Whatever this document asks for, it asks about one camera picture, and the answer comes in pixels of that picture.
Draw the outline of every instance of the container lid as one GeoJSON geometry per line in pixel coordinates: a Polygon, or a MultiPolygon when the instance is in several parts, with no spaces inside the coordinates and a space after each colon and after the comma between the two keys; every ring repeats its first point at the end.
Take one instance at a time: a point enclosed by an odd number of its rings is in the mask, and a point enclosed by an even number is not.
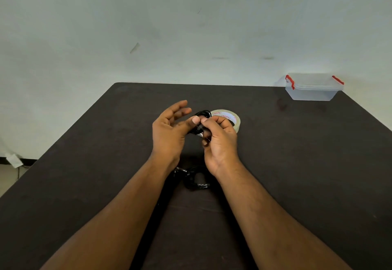
{"type": "Polygon", "coordinates": [[[291,83],[292,89],[341,91],[344,88],[343,81],[325,73],[289,73],[286,81],[291,83]]]}

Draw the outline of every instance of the roll of tape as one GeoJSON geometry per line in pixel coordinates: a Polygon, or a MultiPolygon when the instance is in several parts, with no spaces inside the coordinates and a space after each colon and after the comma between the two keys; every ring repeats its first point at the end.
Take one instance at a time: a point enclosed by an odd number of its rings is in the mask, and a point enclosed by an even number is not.
{"type": "Polygon", "coordinates": [[[232,121],[232,123],[234,124],[233,128],[238,133],[239,125],[241,124],[241,119],[239,118],[239,116],[237,114],[235,114],[234,112],[232,112],[230,110],[226,110],[226,109],[213,110],[213,111],[211,111],[211,114],[223,116],[223,117],[227,118],[228,120],[232,121]]]}

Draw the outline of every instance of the white wall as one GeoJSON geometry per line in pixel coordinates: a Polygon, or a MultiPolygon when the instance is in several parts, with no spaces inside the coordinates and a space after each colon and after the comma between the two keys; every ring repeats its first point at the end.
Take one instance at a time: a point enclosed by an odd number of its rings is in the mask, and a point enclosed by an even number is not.
{"type": "Polygon", "coordinates": [[[0,0],[0,137],[39,158],[115,82],[294,71],[335,73],[392,129],[391,67],[392,0],[0,0]]]}

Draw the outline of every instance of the clear plastic box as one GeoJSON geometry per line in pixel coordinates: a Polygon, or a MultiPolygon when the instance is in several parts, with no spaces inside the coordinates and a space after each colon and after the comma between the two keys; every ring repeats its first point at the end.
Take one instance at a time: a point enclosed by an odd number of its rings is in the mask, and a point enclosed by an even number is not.
{"type": "Polygon", "coordinates": [[[330,101],[343,88],[344,82],[331,74],[286,75],[286,91],[293,100],[330,101]]]}

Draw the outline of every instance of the dark table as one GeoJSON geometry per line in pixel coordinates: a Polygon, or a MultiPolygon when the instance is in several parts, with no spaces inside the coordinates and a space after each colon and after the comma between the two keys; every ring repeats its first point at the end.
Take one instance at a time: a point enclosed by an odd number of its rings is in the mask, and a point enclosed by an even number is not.
{"type": "MultiPolygon", "coordinates": [[[[114,84],[0,198],[0,268],[39,269],[148,158],[151,124],[188,99],[241,118],[239,156],[279,204],[353,269],[392,268],[392,132],[347,95],[282,87],[114,84]]],[[[188,135],[179,166],[203,164],[188,135]]],[[[167,183],[131,268],[253,269],[219,186],[167,183]]]]}

